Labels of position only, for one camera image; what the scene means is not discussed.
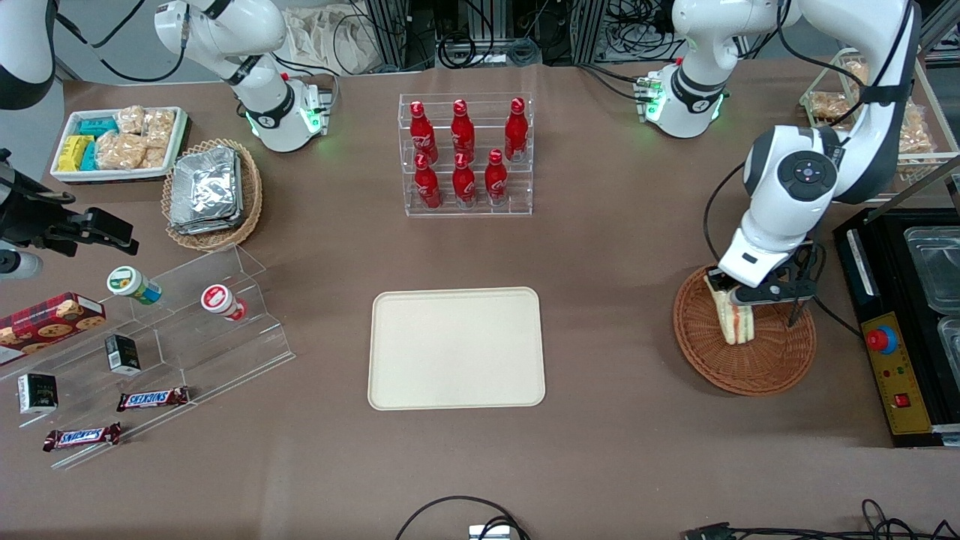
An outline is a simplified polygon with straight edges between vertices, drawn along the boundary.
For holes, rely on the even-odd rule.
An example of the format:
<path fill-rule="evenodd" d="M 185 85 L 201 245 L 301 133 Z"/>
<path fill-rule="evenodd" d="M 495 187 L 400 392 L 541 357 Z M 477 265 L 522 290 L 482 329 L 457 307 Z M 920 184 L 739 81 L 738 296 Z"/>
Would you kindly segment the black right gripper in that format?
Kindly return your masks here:
<path fill-rule="evenodd" d="M 66 257 L 76 256 L 79 243 L 109 246 L 130 256 L 138 254 L 140 243 L 133 237 L 133 225 L 100 208 L 87 208 L 82 219 L 66 208 L 75 201 L 74 197 L 7 198 L 2 203 L 2 240 Z"/>

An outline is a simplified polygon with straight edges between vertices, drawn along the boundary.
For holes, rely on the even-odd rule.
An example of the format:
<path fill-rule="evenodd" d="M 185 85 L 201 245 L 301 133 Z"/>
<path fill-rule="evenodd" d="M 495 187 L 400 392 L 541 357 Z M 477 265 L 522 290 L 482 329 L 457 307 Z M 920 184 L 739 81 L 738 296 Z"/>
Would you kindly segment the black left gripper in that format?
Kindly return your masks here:
<path fill-rule="evenodd" d="M 816 280 L 812 276 L 813 248 L 800 248 L 780 266 L 775 267 L 757 287 L 744 286 L 717 267 L 707 268 L 706 283 L 713 292 L 724 293 L 729 299 L 793 299 L 787 318 L 792 328 L 801 311 L 799 299 L 810 299 L 816 294 Z"/>

